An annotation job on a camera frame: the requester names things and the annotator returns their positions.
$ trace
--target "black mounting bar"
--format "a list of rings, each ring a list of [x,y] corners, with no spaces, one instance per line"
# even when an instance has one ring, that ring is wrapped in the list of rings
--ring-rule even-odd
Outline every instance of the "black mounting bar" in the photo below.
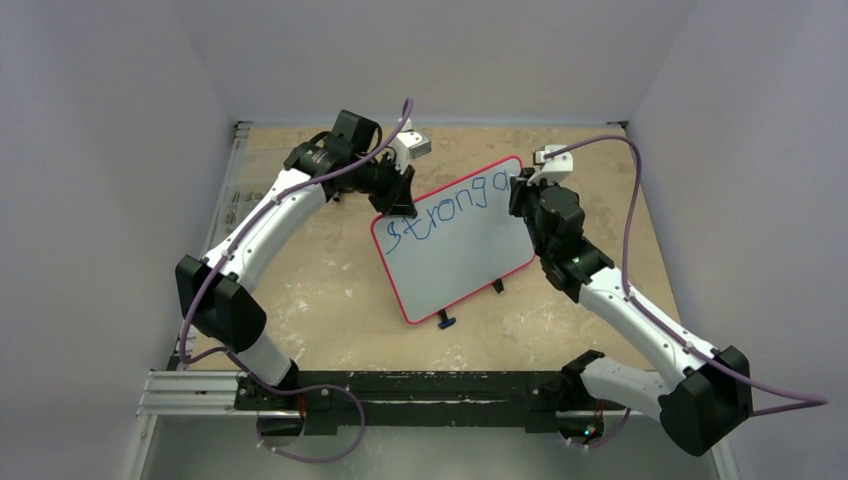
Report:
[[[371,426],[520,427],[527,433],[557,432],[557,412],[593,411],[595,399],[574,401],[563,392],[562,372],[344,372],[301,371],[299,385],[348,388],[362,402]],[[306,394],[306,435],[333,435],[359,425],[347,395],[334,390]],[[269,395],[252,379],[239,380],[236,410],[295,410],[293,397]],[[608,409],[622,407],[608,402]]]

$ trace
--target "floor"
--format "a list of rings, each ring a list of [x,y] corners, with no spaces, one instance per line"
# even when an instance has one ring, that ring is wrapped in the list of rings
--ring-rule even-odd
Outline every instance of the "floor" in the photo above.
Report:
[[[319,129],[255,127],[230,182],[270,185],[289,151]],[[414,161],[413,196],[508,155],[530,163],[544,144],[567,144],[617,128],[427,128],[433,151]],[[580,194],[586,236],[617,264],[634,169],[621,142],[574,152],[565,185]],[[631,279],[673,318],[677,310],[651,219],[640,199],[631,234]],[[452,307],[457,323],[432,317],[408,325],[369,227],[376,213],[363,195],[348,195],[311,217],[268,267],[254,292],[268,330],[302,369],[558,370],[588,349],[650,368],[615,330],[554,290],[538,261]],[[195,351],[214,345],[199,338]],[[194,369],[235,369],[212,356]]]

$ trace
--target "blue marker writing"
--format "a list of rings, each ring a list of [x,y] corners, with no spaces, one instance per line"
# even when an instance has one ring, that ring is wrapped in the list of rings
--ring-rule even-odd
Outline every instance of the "blue marker writing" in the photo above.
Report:
[[[404,219],[403,219],[403,223],[405,223],[405,224],[406,224],[406,228],[404,228],[404,229],[403,229],[403,233],[409,233],[409,232],[412,232],[412,235],[415,237],[415,239],[416,239],[416,240],[424,240],[424,239],[426,239],[427,237],[429,237],[429,236],[430,236],[430,227],[429,227],[429,224],[428,224],[428,227],[427,227],[427,234],[425,234],[423,237],[422,237],[422,236],[419,236],[419,235],[418,235],[418,233],[415,231],[415,228],[413,228],[413,227],[415,227],[416,225],[418,225],[419,223],[421,223],[421,219],[420,219],[420,218],[419,218],[418,220],[416,220],[414,223],[411,223],[411,224],[409,223],[409,219],[408,219],[408,218],[404,218]]]
[[[480,208],[486,208],[489,206],[489,202],[486,200],[486,177],[474,177],[474,180],[471,180],[471,188],[483,192],[483,204],[481,205],[475,202],[474,205],[477,205]]]
[[[392,248],[390,248],[389,251],[385,253],[385,255],[388,255],[388,254],[392,253],[392,251],[394,251],[395,248],[397,248],[398,244],[400,243],[400,239],[403,238],[403,237],[399,233],[395,232],[395,221],[394,220],[390,221],[389,225],[386,226],[386,233],[388,233],[389,235],[391,235],[391,236],[393,236],[397,239],[397,240],[395,240],[395,244],[392,245]]]
[[[451,207],[451,214],[448,218],[445,218],[445,217],[442,216],[442,210],[443,210],[442,207],[444,207],[446,205],[450,205],[450,207]],[[448,220],[453,219],[453,216],[456,215],[456,205],[453,203],[452,199],[446,198],[446,199],[442,200],[441,202],[439,202],[439,205],[436,207],[436,213],[438,213],[438,215],[439,215],[439,220],[446,222]]]
[[[460,212],[462,211],[462,202],[459,201],[459,194],[463,192],[465,192],[465,195],[468,196],[468,204],[474,204],[474,200],[471,199],[471,192],[469,192],[467,188],[463,188],[462,190],[456,192],[456,196],[454,197],[456,198],[456,206],[459,207]]]
[[[435,219],[435,217],[433,217],[433,215],[436,214],[436,210],[438,210],[438,209],[439,209],[438,205],[436,205],[433,208],[427,208],[426,209],[427,216],[430,217],[430,228],[427,229],[427,236],[428,237],[430,236],[430,230],[436,228],[436,219]]]
[[[503,187],[498,186],[499,178],[503,180]],[[509,178],[506,176],[505,171],[500,171],[492,177],[492,186],[495,187],[495,190],[500,190],[502,192],[504,190],[509,190]]]

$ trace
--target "black clip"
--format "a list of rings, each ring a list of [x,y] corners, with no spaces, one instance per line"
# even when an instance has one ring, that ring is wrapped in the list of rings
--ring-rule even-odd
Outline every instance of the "black clip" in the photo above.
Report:
[[[444,308],[439,310],[439,320],[441,320],[441,322],[439,322],[439,328],[442,330],[456,323],[456,318],[448,317],[448,312]]]

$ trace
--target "red whiteboard border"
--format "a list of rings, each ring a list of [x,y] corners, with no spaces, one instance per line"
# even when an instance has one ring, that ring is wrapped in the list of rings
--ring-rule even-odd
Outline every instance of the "red whiteboard border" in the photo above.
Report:
[[[441,187],[433,190],[432,192],[427,192],[424,195],[421,195],[420,197],[413,200],[413,203],[417,203],[420,200],[424,200],[425,198],[427,198],[431,195],[435,195],[435,194],[441,192],[442,190],[450,188],[450,187],[456,185],[457,183],[468,180],[469,178],[471,178],[471,177],[473,177],[473,176],[475,176],[479,173],[485,172],[486,170],[489,170],[490,168],[496,167],[496,166],[498,166],[502,163],[508,162],[512,159],[518,160],[519,168],[524,168],[524,162],[521,161],[520,157],[518,157],[517,155],[510,155],[510,156],[502,158],[502,159],[500,159],[500,160],[498,160],[494,163],[486,165],[485,167],[478,168],[477,170],[474,170],[473,172],[471,172],[467,175],[464,175],[460,178],[457,178],[456,180],[454,180],[450,183],[442,185]],[[442,307],[439,310],[436,310],[435,312],[432,312],[428,315],[425,315],[422,318],[419,318],[418,320],[410,320],[409,316],[406,314],[406,308],[404,308],[404,306],[403,306],[403,301],[400,299],[400,294],[398,294],[397,287],[395,286],[395,279],[392,278],[392,272],[389,270],[388,263],[386,263],[386,256],[383,255],[383,249],[380,248],[380,242],[377,241],[377,234],[374,233],[374,227],[377,225],[377,222],[380,221],[383,218],[385,218],[385,215],[377,215],[377,217],[371,222],[371,238],[374,239],[374,246],[377,247],[377,253],[380,255],[380,261],[383,263],[383,268],[386,270],[386,275],[388,275],[389,282],[392,284],[392,290],[395,292],[395,298],[397,298],[398,305],[400,305],[400,311],[403,313],[403,318],[404,318],[404,320],[406,320],[406,323],[408,323],[410,325],[418,325],[419,323],[423,322],[424,320],[427,320],[428,318],[432,317],[433,315],[439,313],[439,310],[444,310],[448,307],[456,305],[457,303],[465,300],[466,298],[470,297],[471,295],[474,295],[475,293],[479,292],[480,290],[483,290],[484,288],[491,285],[491,284],[488,284],[488,283],[485,284],[485,285],[481,285],[479,288],[473,290],[471,293],[463,295],[462,297],[454,300],[453,302],[445,305],[444,307]],[[536,254],[533,253],[533,255],[530,256],[530,260],[528,260],[527,263],[519,265],[517,268],[510,270],[509,272],[503,274],[500,278],[505,278],[509,275],[512,275],[513,273],[517,272],[518,270],[521,270],[522,268],[526,267],[527,265],[530,265],[533,262],[533,259],[535,259],[535,258],[536,258]]]

